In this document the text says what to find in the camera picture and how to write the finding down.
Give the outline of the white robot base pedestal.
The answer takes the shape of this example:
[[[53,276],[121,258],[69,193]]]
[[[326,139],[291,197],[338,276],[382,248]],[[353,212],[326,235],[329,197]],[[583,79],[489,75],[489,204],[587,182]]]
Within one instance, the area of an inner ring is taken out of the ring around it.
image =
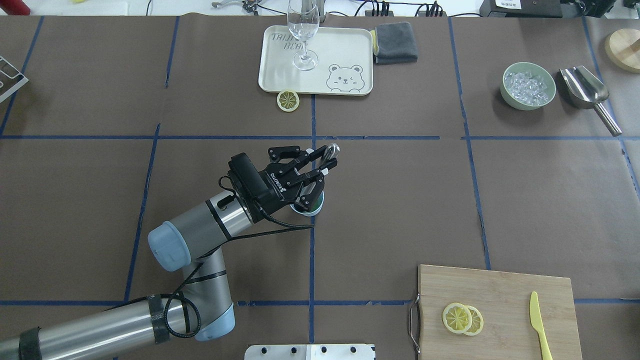
[[[374,344],[254,344],[245,353],[245,360],[375,360]]]

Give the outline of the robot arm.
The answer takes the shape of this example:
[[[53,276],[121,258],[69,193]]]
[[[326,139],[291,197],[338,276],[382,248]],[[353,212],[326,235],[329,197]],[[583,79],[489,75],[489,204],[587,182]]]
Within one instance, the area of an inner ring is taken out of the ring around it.
[[[183,271],[172,292],[151,294],[92,316],[40,328],[1,342],[3,360],[107,360],[171,338],[205,342],[235,326],[223,246],[249,239],[245,231],[260,221],[279,225],[278,233],[308,230],[274,213],[291,207],[317,214],[325,178],[338,164],[335,143],[318,149],[269,148],[269,164],[257,170],[246,153],[228,163],[230,185],[222,192],[150,231],[151,253],[165,271]]]

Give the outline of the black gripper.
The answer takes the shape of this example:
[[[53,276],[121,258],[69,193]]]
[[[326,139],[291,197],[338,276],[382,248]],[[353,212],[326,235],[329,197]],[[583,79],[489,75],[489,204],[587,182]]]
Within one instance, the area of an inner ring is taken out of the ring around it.
[[[259,212],[255,212],[252,208],[247,208],[252,221],[258,223],[265,219],[262,211],[267,215],[272,215],[290,204],[296,205],[304,211],[310,211],[324,189],[325,177],[329,174],[330,169],[338,165],[338,161],[330,161],[326,167],[318,167],[311,171],[311,182],[303,186],[302,190],[299,186],[293,188],[282,187],[279,185],[279,181],[274,182],[274,178],[270,174],[287,174],[292,172],[293,169],[299,171],[311,161],[319,159],[324,155],[325,151],[325,145],[316,150],[312,149],[310,152],[298,145],[269,148],[270,164],[267,166],[267,173],[265,171],[258,172],[269,191],[268,194],[263,194],[259,198]]]

